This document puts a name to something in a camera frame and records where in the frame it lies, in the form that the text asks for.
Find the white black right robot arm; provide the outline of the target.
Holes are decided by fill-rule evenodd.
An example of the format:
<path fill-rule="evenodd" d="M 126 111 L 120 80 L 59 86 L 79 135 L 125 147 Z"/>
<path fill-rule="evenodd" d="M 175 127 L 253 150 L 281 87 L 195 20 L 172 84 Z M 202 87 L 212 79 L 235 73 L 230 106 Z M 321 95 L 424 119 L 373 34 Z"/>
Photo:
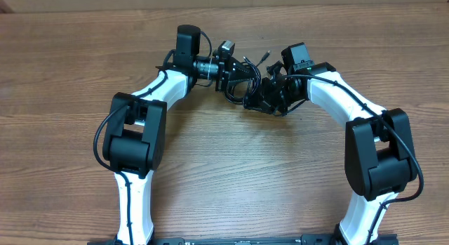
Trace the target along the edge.
<path fill-rule="evenodd" d="M 333 234 L 302 236 L 303 244 L 397 244 L 396 235 L 380 236 L 378 228 L 389 206 L 416 199 L 400 197 L 406 185 L 423 174 L 415 157 L 408 115 L 387 110 L 349 86 L 329 63 L 316 64 L 304 43 L 287 47 L 282 59 L 262 77 L 246 62 L 250 86 L 239 102 L 248 110 L 282 117 L 306 101 L 325 110 L 344 128 L 344 172 L 352 196 Z"/>

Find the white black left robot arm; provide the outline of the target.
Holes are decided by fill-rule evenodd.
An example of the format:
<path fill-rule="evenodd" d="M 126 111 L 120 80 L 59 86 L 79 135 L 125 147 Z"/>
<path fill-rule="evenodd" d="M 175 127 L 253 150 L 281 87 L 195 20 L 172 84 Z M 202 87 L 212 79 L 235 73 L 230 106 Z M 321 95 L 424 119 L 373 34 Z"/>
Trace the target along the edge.
<path fill-rule="evenodd" d="M 98 128 L 105 138 L 95 157 L 114 173 L 119 189 L 120 224 L 113 244 L 149 244 L 152 240 L 152 176 L 162 160 L 167 111 L 185 98 L 199 79 L 215 83 L 219 91 L 227 91 L 231 84 L 258 81 L 254 64 L 233 58 L 231 41 L 223 41 L 217 51 L 201 56 L 204 35 L 199 27 L 180 25 L 176 47 L 164 59 L 155 80 L 132 94 L 117 93 Z"/>

